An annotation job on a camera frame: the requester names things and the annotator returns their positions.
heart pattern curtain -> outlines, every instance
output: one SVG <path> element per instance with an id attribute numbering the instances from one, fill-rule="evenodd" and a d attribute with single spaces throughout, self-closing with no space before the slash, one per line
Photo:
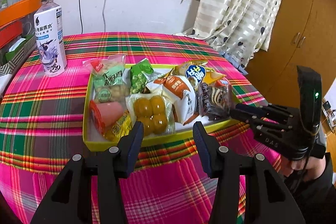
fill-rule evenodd
<path id="1" fill-rule="evenodd" d="M 245 67 L 254 52 L 268 49 L 280 4 L 281 0 L 200 0 L 188 36 L 206 40 Z"/>

white wall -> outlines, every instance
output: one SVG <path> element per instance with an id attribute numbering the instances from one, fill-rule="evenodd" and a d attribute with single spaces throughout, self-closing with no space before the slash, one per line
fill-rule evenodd
<path id="1" fill-rule="evenodd" d="M 62 6 L 63 35 L 80 34 L 78 0 L 55 0 Z M 81 0 L 83 33 L 103 32 L 104 0 Z M 174 34 L 194 25 L 197 0 L 107 0 L 106 31 Z"/>
<path id="2" fill-rule="evenodd" d="M 324 96 L 324 98 L 329 101 L 331 105 L 331 109 L 336 109 L 336 79 L 334 80 L 333 84 L 329 88 L 327 94 Z"/>

plastic water bottle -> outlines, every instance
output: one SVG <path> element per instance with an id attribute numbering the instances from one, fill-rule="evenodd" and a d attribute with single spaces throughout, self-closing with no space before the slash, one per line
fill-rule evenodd
<path id="1" fill-rule="evenodd" d="M 64 50 L 62 7 L 54 0 L 42 0 L 42 6 L 34 15 L 37 49 L 45 75 L 60 75 L 67 67 Z"/>

white snack package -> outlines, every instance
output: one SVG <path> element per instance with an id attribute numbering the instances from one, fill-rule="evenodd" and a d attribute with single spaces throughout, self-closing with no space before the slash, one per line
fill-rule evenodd
<path id="1" fill-rule="evenodd" d="M 193 86 L 185 76 L 168 76 L 156 79 L 146 85 L 150 92 L 163 91 L 175 107 L 177 122 L 184 124 L 194 115 L 196 94 Z"/>

table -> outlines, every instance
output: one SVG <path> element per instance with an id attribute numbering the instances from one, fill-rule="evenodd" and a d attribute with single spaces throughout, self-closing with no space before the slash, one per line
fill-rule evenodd
<path id="1" fill-rule="evenodd" d="M 147 57 L 152 64 L 178 65 L 208 59 L 227 75 L 238 99 L 265 105 L 263 96 L 230 63 L 203 41 L 151 33 L 92 33 L 64 38 L 68 67 L 55 78 L 44 75 L 34 51 L 10 84 L 0 104 L 0 191 L 14 213 L 29 223 L 44 194 L 68 159 L 88 155 L 82 141 L 90 58 L 124 53 L 127 63 Z M 275 168 L 279 155 L 253 140 L 248 125 L 238 123 L 213 133 L 222 145 L 243 155 L 263 153 Z M 136 170 L 120 180 L 129 223 L 205 223 L 217 180 L 203 172 L 193 139 L 141 148 Z M 238 223 L 245 210 L 241 176 Z M 93 221 L 99 223 L 97 181 L 92 182 Z"/>

